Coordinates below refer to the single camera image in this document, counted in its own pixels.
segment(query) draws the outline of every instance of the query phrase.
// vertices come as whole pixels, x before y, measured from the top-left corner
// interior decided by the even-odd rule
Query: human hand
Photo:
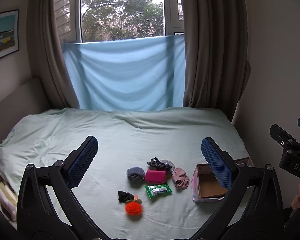
[[[292,203],[291,203],[291,207],[294,209],[294,210],[297,210],[300,208],[300,183],[298,185],[298,194],[294,197],[294,199],[292,200]]]

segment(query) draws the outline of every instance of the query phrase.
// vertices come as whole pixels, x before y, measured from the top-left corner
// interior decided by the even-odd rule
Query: tree foliage
[[[163,35],[163,4],[151,0],[82,0],[82,34],[87,41]]]

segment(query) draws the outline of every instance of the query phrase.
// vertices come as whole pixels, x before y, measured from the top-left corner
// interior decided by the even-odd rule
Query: cardboard box
[[[242,161],[251,166],[249,158]],[[191,179],[191,190],[195,203],[220,201],[228,192],[221,187],[207,163],[196,165]]]

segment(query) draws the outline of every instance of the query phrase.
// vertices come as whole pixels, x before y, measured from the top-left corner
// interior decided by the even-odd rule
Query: picture frame
[[[19,51],[19,10],[0,13],[0,58]]]

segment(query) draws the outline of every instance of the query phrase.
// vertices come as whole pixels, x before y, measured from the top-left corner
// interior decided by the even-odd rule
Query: pink pouch
[[[153,184],[163,184],[167,181],[166,171],[147,170],[145,181]]]

